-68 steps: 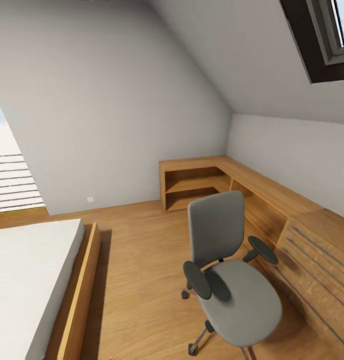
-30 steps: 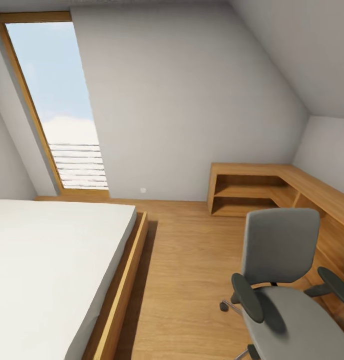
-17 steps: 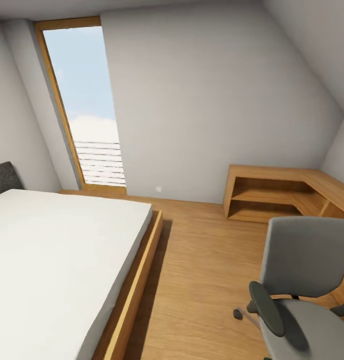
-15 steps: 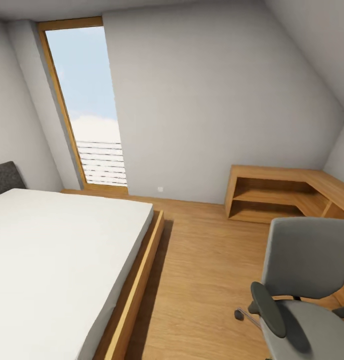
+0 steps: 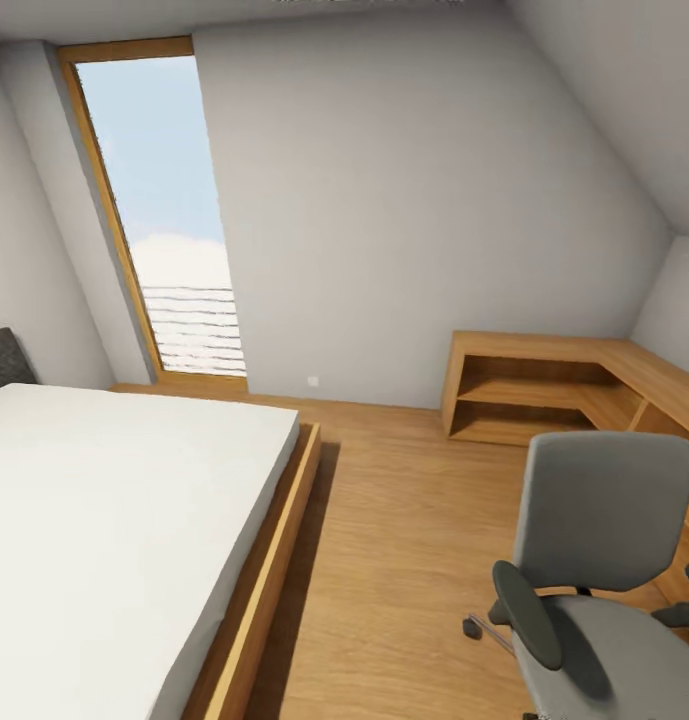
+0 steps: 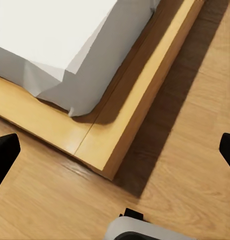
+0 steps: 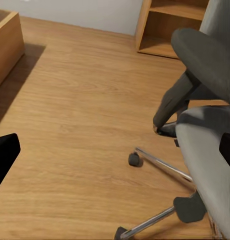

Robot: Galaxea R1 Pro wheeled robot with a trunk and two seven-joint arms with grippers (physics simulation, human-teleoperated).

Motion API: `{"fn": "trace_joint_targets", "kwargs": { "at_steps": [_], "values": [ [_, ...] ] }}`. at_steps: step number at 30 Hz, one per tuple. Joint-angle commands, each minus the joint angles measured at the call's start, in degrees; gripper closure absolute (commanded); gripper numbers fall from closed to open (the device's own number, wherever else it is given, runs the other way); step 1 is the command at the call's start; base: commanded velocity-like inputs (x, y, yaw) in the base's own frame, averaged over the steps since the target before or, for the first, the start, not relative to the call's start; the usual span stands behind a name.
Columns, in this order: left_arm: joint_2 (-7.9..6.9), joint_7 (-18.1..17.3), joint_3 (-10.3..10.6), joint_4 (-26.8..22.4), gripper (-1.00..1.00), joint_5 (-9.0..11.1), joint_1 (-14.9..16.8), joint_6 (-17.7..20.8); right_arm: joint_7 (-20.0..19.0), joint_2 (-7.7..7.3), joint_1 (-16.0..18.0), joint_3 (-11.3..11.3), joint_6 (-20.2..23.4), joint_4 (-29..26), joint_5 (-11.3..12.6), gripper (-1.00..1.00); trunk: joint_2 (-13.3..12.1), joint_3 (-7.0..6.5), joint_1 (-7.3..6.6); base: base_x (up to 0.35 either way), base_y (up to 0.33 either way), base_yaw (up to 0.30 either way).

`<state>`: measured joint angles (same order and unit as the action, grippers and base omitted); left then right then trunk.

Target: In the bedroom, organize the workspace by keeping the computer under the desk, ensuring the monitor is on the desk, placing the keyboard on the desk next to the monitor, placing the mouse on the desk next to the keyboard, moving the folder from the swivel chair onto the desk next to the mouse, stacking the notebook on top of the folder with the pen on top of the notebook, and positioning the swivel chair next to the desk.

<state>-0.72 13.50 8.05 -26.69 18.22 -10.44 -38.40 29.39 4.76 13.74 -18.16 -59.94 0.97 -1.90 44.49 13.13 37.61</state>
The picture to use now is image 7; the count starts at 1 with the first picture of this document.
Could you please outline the swivel chair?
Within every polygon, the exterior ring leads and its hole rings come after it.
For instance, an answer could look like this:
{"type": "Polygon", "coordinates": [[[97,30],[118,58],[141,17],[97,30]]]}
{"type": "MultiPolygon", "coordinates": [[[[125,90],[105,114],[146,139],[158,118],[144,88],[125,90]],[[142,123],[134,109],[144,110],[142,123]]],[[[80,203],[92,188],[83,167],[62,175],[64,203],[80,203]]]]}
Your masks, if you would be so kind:
{"type": "Polygon", "coordinates": [[[176,138],[190,175],[136,147],[139,154],[194,188],[190,197],[176,197],[173,206],[127,230],[114,240],[128,240],[176,213],[184,223],[203,220],[207,213],[213,240],[230,240],[230,166],[219,151],[223,133],[230,134],[230,0],[209,0],[199,30],[176,29],[171,46],[186,71],[163,95],[153,119],[154,131],[176,138]],[[224,100],[228,105],[188,108],[191,100],[224,100]],[[166,123],[175,113],[177,120],[166,123]]]}

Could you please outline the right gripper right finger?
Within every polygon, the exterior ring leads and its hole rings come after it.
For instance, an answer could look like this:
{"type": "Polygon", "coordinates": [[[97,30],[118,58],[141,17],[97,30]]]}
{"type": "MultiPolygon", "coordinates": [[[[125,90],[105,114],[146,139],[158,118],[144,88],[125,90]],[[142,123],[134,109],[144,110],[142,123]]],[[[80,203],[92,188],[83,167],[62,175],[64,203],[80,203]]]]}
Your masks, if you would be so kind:
{"type": "Polygon", "coordinates": [[[219,145],[219,151],[230,166],[230,133],[223,133],[219,145]]]}

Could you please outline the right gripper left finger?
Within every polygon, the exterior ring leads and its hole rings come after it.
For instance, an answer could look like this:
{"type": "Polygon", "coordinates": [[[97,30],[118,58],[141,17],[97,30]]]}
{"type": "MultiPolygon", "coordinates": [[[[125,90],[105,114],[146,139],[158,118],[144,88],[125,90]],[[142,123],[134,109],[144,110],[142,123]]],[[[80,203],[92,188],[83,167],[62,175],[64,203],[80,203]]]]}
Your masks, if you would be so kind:
{"type": "Polygon", "coordinates": [[[0,137],[0,184],[21,151],[16,133],[0,137]]]}

